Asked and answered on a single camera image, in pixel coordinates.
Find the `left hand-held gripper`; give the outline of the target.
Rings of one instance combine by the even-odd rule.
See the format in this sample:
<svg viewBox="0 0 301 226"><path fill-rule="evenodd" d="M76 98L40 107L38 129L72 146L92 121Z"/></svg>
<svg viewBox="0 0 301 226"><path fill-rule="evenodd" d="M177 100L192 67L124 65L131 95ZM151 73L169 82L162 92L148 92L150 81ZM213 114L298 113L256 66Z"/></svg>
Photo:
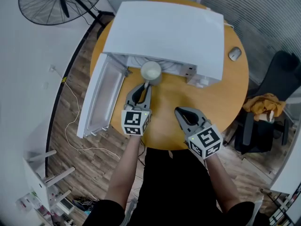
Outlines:
<svg viewBox="0 0 301 226"><path fill-rule="evenodd" d="M121 111L121 127L124 134L142 136L150 121L152 111L151 104L152 87L141 83L128 92L125 109Z"/></svg>

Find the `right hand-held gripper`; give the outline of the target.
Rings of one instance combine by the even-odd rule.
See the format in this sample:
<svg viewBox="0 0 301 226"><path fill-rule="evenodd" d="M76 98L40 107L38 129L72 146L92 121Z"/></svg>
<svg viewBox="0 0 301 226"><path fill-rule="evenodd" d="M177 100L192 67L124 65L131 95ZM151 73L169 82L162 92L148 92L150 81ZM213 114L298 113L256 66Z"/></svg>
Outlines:
<svg viewBox="0 0 301 226"><path fill-rule="evenodd" d="M181 106L175 108L174 113L185 133L188 149L198 160L204 160L220 150L222 135L200 110Z"/></svg>

